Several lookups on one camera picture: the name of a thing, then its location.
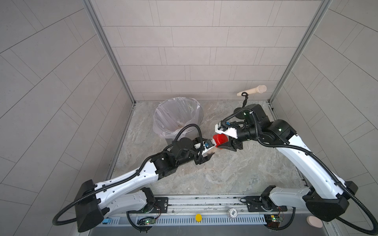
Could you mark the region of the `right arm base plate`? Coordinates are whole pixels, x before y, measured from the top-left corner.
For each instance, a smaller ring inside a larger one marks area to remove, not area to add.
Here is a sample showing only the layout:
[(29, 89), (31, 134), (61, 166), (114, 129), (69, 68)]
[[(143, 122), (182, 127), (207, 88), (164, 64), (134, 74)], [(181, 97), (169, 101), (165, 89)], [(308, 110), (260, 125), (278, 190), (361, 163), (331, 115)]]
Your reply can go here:
[(279, 212), (287, 211), (286, 206), (277, 206), (273, 204), (268, 198), (262, 198), (261, 196), (245, 196), (240, 199), (240, 202), (247, 205), (248, 212)]

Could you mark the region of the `red lidded rice jar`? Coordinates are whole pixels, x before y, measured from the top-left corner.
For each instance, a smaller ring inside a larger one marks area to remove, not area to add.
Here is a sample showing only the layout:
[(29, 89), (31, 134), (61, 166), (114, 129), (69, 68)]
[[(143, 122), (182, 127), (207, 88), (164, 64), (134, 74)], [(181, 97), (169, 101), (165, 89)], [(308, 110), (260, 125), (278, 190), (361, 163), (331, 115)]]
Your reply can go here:
[(215, 153), (220, 145), (223, 145), (226, 142), (228, 142), (228, 137), (225, 134), (215, 134), (211, 139), (206, 141), (206, 152)]

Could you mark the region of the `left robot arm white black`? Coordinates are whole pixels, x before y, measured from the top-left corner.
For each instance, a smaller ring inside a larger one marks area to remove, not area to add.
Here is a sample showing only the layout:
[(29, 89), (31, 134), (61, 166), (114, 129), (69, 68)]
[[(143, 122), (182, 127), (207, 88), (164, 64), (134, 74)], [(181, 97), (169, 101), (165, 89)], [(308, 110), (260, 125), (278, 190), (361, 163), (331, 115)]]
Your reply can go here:
[(214, 138), (202, 135), (191, 140), (179, 135), (162, 151), (147, 157), (141, 166), (117, 178), (94, 183), (84, 182), (75, 200), (60, 210), (53, 218), (54, 226), (76, 223), (78, 232), (88, 231), (99, 225), (110, 213), (116, 211), (115, 201), (125, 200), (126, 210), (149, 211), (155, 197), (146, 184), (156, 182), (176, 172), (179, 166), (193, 161), (196, 165), (211, 159), (209, 150), (216, 147)]

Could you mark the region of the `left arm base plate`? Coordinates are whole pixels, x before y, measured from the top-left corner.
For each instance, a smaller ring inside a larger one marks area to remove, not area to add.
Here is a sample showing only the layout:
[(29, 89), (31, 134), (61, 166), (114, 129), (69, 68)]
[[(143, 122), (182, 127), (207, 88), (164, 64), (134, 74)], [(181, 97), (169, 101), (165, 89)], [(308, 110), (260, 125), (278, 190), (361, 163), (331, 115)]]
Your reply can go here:
[(167, 213), (168, 208), (168, 198), (167, 197), (157, 197), (155, 200), (148, 200), (146, 206), (144, 206), (139, 213), (144, 214), (158, 214)]

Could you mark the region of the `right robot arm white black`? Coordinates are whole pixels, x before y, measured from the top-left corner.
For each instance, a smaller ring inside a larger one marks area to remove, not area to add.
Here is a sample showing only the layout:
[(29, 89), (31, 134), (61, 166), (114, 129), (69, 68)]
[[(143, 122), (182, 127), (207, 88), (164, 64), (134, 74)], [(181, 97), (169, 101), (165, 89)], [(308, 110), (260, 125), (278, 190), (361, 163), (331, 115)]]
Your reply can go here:
[[(367, 235), (378, 234), (378, 222), (368, 208), (355, 196), (358, 187), (346, 182), (331, 171), (302, 141), (295, 129), (284, 120), (271, 122), (262, 107), (252, 104), (239, 108), (215, 126), (217, 134), (229, 137), (232, 150), (242, 147), (243, 142), (257, 141), (264, 147), (275, 148), (286, 156), (309, 181), (310, 186), (300, 189), (268, 186), (261, 194), (264, 209), (273, 206), (305, 208), (322, 221), (334, 219)], [(344, 219), (353, 200), (372, 222), (371, 230), (358, 227)]]

